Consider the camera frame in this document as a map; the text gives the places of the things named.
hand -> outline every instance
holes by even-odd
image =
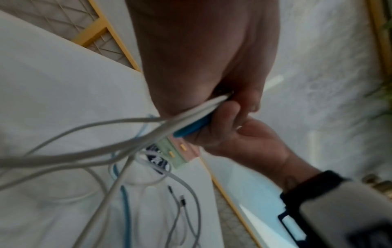
[[[127,0],[143,72],[161,116],[233,91],[212,123],[187,137],[226,139],[258,109],[279,38],[278,0]]]
[[[285,191],[320,173],[294,154],[270,127],[252,117],[228,140],[205,150],[260,172]]]

cable bundle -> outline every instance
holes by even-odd
[[[142,151],[142,149],[159,141],[160,139],[166,137],[167,135],[170,135],[175,131],[178,131],[194,123],[195,121],[205,117],[206,115],[212,113],[219,106],[219,104],[221,104],[226,99],[227,96],[219,96],[217,98],[205,102],[200,106],[197,106],[193,109],[190,109],[180,115],[177,115],[169,119],[127,118],[127,119],[118,119],[112,121],[91,123],[68,130],[33,148],[31,151],[26,153],[23,157],[10,157],[10,158],[0,159],[1,169],[44,168],[41,171],[35,172],[31,175],[25,176],[13,182],[0,185],[0,191],[16,186],[28,180],[34,179],[36,177],[42,176],[44,174],[61,171],[61,170],[70,170],[70,169],[78,169],[78,168],[87,169],[87,171],[90,173],[90,171],[88,170],[89,167],[111,165],[122,159],[127,158],[123,170],[118,174],[117,179],[114,181],[109,191],[105,194],[105,197],[101,202],[101,204],[99,205],[98,209],[95,211],[94,215],[89,220],[84,230],[81,232],[80,236],[74,243],[73,248],[80,248],[83,242],[85,241],[86,237],[88,236],[89,232],[97,224],[101,216],[104,215],[105,212],[107,211],[111,200],[113,199],[114,195],[119,191],[121,185],[123,184],[127,170],[129,169],[132,161],[135,159],[143,165],[149,166],[155,170],[160,171],[161,173],[164,174],[165,177],[170,177],[176,180],[178,183],[182,184],[187,190],[189,190],[191,195],[194,197],[197,211],[198,211],[198,227],[195,235],[195,242],[192,246],[192,248],[195,248],[198,245],[198,240],[200,238],[200,232],[201,232],[200,203],[198,201],[195,192],[182,179],[178,178],[176,175],[172,174],[171,172],[168,172],[165,169],[162,169],[156,166],[155,164],[142,159],[140,155],[154,155],[168,160],[167,158],[165,158],[165,156],[163,156],[158,152]],[[117,123],[148,123],[148,122],[162,122],[162,121],[163,124],[161,126],[159,126],[155,130],[153,130],[152,132],[144,136],[118,142],[112,145],[107,145],[96,149],[86,150],[82,152],[68,153],[68,154],[50,155],[50,156],[30,156],[31,154],[33,154],[34,152],[48,145],[51,142],[60,139],[61,137],[64,137],[70,133],[83,130],[86,128],[91,128],[91,127],[96,127],[101,125],[117,124]],[[85,161],[85,160],[92,160],[94,158],[103,155],[109,156],[112,153],[115,153],[117,155],[113,158],[106,159],[103,161]]]

wrist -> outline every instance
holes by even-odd
[[[320,173],[320,170],[305,162],[295,153],[290,152],[283,165],[267,177],[284,192],[287,192]]]

tattoo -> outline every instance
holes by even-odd
[[[284,192],[290,191],[299,185],[298,180],[293,176],[288,176],[285,178],[284,182]]]

black wrist strap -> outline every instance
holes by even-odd
[[[298,226],[307,235],[307,241],[310,243],[311,247],[323,248],[326,246],[301,216],[299,212],[301,204],[306,200],[317,198],[331,191],[345,180],[346,179],[333,171],[325,171],[301,183],[289,192],[281,194],[281,199],[286,205],[287,214],[295,220]]]

